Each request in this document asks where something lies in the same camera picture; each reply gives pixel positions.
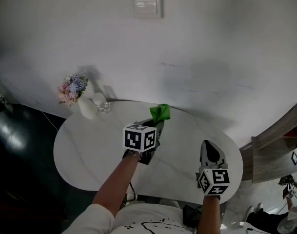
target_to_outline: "dark floor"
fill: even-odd
[[[65,119],[45,114],[59,129]],[[61,233],[91,204],[96,192],[83,191],[67,184],[56,170],[53,146],[57,131],[41,111],[14,104],[0,113],[0,188],[15,192],[32,206],[52,205],[65,209],[68,221],[2,224],[0,233]],[[147,203],[154,197],[140,196]],[[221,205],[224,212],[226,204]]]

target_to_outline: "person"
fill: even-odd
[[[292,200],[287,196],[287,213],[277,215],[268,214],[263,210],[260,203],[257,207],[257,213],[254,213],[254,207],[248,210],[246,221],[259,230],[270,234],[287,234],[293,232],[297,228],[297,206],[293,205]]]
[[[182,210],[158,204],[133,204],[120,210],[141,153],[127,150],[88,208],[63,234],[163,234],[192,233],[183,225]],[[197,233],[220,233],[217,196],[205,196]]]

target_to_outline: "sneaker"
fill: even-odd
[[[255,211],[255,208],[253,206],[250,206],[248,211],[247,211],[247,214],[246,214],[246,217],[244,219],[244,222],[247,222],[247,218],[248,216],[250,215],[250,213],[253,213]]]
[[[257,213],[258,213],[261,209],[263,209],[263,204],[262,204],[262,203],[259,203],[259,204],[257,205]]]

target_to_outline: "white t-shirt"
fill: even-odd
[[[114,218],[101,205],[90,205],[63,234],[191,234],[183,225],[182,209],[156,204],[136,204]]]

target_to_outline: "white oval table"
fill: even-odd
[[[122,129],[128,123],[151,118],[155,104],[137,101],[113,102],[106,114],[86,119],[72,114],[61,126],[54,143],[54,161],[61,177],[82,190],[98,191],[122,159]],[[203,202],[197,188],[200,147],[207,139],[221,148],[229,164],[231,185],[220,203],[230,199],[241,182],[243,164],[236,144],[223,132],[181,110],[171,108],[165,121],[161,145],[150,164],[139,163],[132,178],[136,194]]]

